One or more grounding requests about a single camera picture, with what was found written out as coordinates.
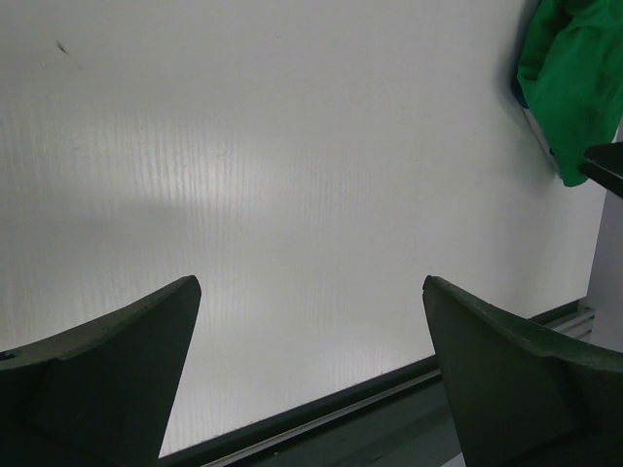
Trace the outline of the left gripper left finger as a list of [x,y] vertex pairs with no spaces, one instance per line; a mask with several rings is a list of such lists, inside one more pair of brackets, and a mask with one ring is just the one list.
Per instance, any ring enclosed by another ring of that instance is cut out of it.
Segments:
[[157,465],[200,301],[198,279],[184,276],[2,351],[2,465]]

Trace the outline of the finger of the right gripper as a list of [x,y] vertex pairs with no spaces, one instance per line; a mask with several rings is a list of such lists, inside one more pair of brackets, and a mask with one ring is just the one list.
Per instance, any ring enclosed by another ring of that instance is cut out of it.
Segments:
[[623,197],[623,143],[588,148],[580,172],[619,198]]

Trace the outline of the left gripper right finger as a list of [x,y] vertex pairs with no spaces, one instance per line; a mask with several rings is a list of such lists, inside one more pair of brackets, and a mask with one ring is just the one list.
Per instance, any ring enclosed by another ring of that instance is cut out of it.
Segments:
[[619,466],[622,355],[429,276],[426,321],[468,466]]

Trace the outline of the green t shirt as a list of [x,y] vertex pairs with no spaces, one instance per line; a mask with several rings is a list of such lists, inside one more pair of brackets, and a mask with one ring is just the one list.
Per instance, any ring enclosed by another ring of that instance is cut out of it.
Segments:
[[585,183],[585,151],[612,142],[622,120],[622,3],[539,2],[517,82],[563,184]]

